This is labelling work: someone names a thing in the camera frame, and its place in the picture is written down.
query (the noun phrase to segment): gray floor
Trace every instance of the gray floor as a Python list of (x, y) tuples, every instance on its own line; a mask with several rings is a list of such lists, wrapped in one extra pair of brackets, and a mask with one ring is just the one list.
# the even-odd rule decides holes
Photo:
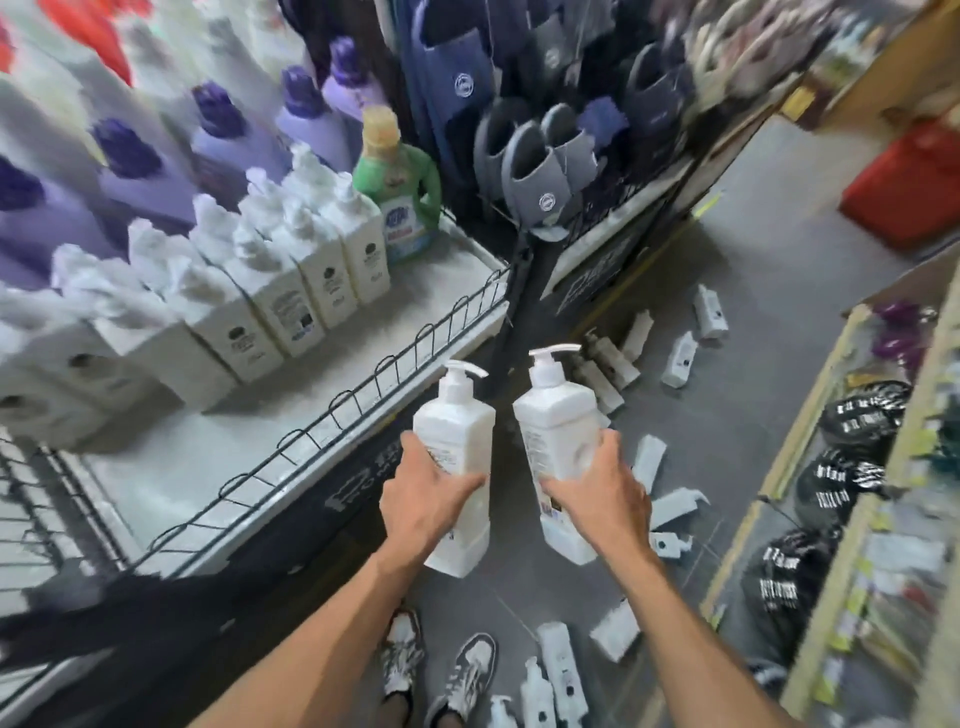
[[(628, 459), (647, 432), (667, 443), (654, 496), (686, 486), (710, 499), (672, 524), (695, 538), (693, 551), (671, 566), (690, 604), (703, 596), (756, 495), (840, 331), (841, 312), (908, 267), (834, 209), (840, 190), (875, 153), (872, 143), (814, 137), (773, 119), (718, 183), (718, 204), (601, 327), (619, 341), (632, 312), (649, 307), (656, 320), (639, 363), (644, 377), (625, 393), (614, 426)], [(697, 282), (717, 290), (732, 331), (723, 343), (701, 347), (688, 385), (675, 391), (660, 384), (660, 373), (674, 339), (695, 330)], [(505, 411), (499, 421), (509, 417)], [(500, 643), (492, 693), (518, 706), (523, 663), (539, 654), (535, 630), (559, 619), (573, 636), (588, 725), (634, 728), (654, 684), (642, 643), (615, 666), (588, 639), (619, 599), (617, 586), (602, 564), (577, 568), (545, 545), (523, 453), (503, 427), (494, 451), (486, 557), (463, 580), (425, 571), (410, 595), (428, 648), (420, 702), (442, 690), (459, 645), (482, 630)], [(377, 690), (372, 667), (349, 725), (367, 724)], [(487, 719), (483, 701), (471, 725)]]

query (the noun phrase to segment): gray slipper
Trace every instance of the gray slipper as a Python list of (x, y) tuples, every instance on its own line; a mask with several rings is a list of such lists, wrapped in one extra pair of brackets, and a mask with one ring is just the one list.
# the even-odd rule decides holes
[(572, 196), (557, 155), (536, 121), (514, 132), (500, 179), (510, 214), (527, 230), (555, 224)]
[(557, 154), (570, 192), (576, 194), (596, 179), (593, 137), (577, 126), (577, 112), (570, 105), (558, 104), (548, 111), (540, 127), (547, 145)]
[(480, 119), (473, 140), (473, 173), (480, 195), (487, 202), (503, 199), (503, 181), (500, 170), (507, 152), (507, 144), (516, 128), (530, 121), (530, 107), (523, 99), (497, 98)]

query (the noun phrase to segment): white sneaker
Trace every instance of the white sneaker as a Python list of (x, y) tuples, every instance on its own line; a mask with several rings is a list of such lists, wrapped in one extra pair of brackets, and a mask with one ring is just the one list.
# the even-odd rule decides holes
[(496, 669), (496, 641), (487, 634), (473, 635), (457, 655), (444, 694), (427, 711), (426, 728), (434, 728), (438, 719), (448, 711), (456, 713), (467, 725), (470, 713), (493, 680)]
[(407, 607), (400, 607), (394, 612), (390, 631), (384, 638), (380, 653), (383, 663), (383, 694), (412, 692), (417, 666), (425, 654), (417, 613)]

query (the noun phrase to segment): green detergent bottle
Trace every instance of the green detergent bottle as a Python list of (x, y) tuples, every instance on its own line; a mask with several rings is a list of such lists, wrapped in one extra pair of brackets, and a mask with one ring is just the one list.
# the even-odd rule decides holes
[(425, 152), (400, 142), (388, 107), (363, 111), (363, 154), (353, 188), (383, 211), (387, 260), (397, 263), (425, 249), (440, 222), (440, 173)]

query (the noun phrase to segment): purple bottle cap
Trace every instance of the purple bottle cap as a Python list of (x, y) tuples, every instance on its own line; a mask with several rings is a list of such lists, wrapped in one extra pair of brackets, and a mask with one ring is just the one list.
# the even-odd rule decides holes
[(200, 125), (210, 136), (235, 139), (247, 132), (247, 120), (222, 86), (212, 81), (196, 86), (193, 99), (200, 109)]
[(150, 177), (163, 168), (156, 150), (119, 119), (104, 119), (93, 125), (93, 138), (117, 177), (136, 180)]
[(0, 210), (28, 209), (42, 200), (43, 184), (39, 178), (0, 155)]
[(356, 88), (367, 82), (367, 71), (361, 65), (353, 38), (340, 36), (330, 43), (330, 74), (347, 88)]
[(326, 111), (324, 97), (303, 66), (284, 68), (282, 78), (283, 100), (290, 113), (301, 119), (316, 119)]

